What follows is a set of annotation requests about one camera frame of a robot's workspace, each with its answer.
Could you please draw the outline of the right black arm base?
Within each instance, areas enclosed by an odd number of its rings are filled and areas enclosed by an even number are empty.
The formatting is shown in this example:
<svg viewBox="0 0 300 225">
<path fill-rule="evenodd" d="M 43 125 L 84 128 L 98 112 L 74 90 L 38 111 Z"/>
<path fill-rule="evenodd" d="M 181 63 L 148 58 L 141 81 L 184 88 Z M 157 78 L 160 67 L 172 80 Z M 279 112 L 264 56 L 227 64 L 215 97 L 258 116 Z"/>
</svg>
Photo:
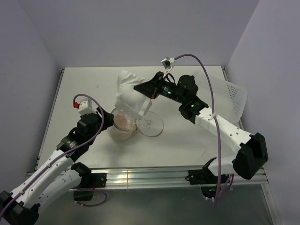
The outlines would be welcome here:
<svg viewBox="0 0 300 225">
<path fill-rule="evenodd" d="M 216 200 L 225 194 L 233 183 L 233 174 L 225 174 L 220 176 L 220 187 L 218 187 L 218 176 L 214 176 L 213 173 L 208 169 L 209 165 L 216 159 L 216 157 L 210 159 L 202 169 L 193 169 L 188 171 L 188 175 L 185 180 L 190 185 L 208 185 L 212 186 L 202 187 L 201 192 L 204 199 L 216 202 Z"/>
</svg>

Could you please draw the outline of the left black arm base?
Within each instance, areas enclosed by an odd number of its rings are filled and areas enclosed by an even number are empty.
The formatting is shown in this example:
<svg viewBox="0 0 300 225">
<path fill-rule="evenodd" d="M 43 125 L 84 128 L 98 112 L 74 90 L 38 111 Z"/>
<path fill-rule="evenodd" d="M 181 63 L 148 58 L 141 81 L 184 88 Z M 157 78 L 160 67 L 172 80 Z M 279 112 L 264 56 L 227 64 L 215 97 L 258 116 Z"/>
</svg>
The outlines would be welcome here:
<svg viewBox="0 0 300 225">
<path fill-rule="evenodd" d="M 79 186 L 77 186 L 73 192 L 73 199 L 77 204 L 82 204 L 86 207 L 98 206 L 105 203 L 108 200 L 108 195 L 98 190 L 98 188 L 105 188 L 107 181 L 107 174 L 105 172 L 101 173 L 90 173 L 83 176 L 82 181 Z M 104 199 L 97 204 L 88 205 L 83 202 L 91 201 L 96 194 L 103 196 Z"/>
</svg>

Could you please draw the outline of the white garment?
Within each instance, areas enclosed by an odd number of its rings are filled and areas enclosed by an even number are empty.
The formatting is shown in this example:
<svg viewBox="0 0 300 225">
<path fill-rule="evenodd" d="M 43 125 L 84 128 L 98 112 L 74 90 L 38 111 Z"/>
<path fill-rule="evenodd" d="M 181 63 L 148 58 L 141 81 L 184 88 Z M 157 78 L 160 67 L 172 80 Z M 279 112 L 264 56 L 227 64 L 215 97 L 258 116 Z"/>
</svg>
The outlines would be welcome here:
<svg viewBox="0 0 300 225">
<path fill-rule="evenodd" d="M 134 120 L 142 118 L 152 106 L 152 100 L 134 90 L 134 87 L 147 81 L 149 79 L 122 70 L 117 78 L 115 108 Z"/>
</svg>

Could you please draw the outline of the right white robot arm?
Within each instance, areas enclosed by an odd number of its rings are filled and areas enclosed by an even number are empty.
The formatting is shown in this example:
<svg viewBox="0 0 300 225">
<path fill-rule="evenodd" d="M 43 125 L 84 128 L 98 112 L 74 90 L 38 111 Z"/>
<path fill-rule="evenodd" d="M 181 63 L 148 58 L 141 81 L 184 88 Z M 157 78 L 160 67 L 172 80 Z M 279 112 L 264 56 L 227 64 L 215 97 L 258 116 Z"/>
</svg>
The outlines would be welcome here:
<svg viewBox="0 0 300 225">
<path fill-rule="evenodd" d="M 192 75 L 182 75 L 177 84 L 163 79 L 158 72 L 146 82 L 135 85 L 134 90 L 151 99 L 159 95 L 180 103 L 181 115 L 195 125 L 208 130 L 233 151 L 229 157 L 210 159 L 202 168 L 205 182 L 214 182 L 219 175 L 237 173 L 246 180 L 268 161 L 266 141 L 260 133 L 251 134 L 212 112 L 198 96 L 198 86 Z"/>
</svg>

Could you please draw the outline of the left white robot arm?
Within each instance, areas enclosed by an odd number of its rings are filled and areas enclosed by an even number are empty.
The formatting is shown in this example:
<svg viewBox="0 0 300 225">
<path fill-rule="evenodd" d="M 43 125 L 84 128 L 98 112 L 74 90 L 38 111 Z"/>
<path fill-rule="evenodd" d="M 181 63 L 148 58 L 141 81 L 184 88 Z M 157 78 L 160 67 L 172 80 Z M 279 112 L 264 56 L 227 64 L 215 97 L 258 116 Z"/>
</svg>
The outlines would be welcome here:
<svg viewBox="0 0 300 225">
<path fill-rule="evenodd" d="M 101 109 L 82 115 L 38 170 L 12 191 L 1 192 L 0 217 L 11 225 L 33 225 L 42 209 L 68 190 L 103 188 L 106 175 L 92 174 L 88 166 L 77 160 L 98 134 L 114 124 L 113 118 L 113 114 Z"/>
</svg>

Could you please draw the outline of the pink bra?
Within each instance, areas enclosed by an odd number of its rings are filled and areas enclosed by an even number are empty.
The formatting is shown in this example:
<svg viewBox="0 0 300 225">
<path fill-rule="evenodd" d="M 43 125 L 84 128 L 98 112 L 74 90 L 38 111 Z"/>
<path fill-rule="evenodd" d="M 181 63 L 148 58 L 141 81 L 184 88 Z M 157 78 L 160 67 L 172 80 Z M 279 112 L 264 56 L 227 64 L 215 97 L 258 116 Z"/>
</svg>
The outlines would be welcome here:
<svg viewBox="0 0 300 225">
<path fill-rule="evenodd" d="M 131 118 L 125 115 L 118 114 L 114 117 L 114 124 L 120 129 L 133 130 L 134 125 Z"/>
</svg>

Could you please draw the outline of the white mesh laundry bag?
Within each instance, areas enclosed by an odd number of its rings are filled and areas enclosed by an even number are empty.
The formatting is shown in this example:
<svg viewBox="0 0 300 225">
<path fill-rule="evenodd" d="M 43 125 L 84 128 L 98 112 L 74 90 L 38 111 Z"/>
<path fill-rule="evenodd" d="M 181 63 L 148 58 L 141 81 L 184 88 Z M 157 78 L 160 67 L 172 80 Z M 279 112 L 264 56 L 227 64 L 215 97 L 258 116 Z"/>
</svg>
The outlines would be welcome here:
<svg viewBox="0 0 300 225">
<path fill-rule="evenodd" d="M 116 108 L 114 108 L 111 113 L 114 117 L 121 114 Z M 133 137 L 137 132 L 147 137 L 157 137 L 164 130 L 163 120 L 152 111 L 148 111 L 141 119 L 134 120 L 131 118 L 131 120 L 134 125 L 133 130 L 120 129 L 113 124 L 113 126 L 107 129 L 109 136 L 116 142 L 124 142 Z"/>
</svg>

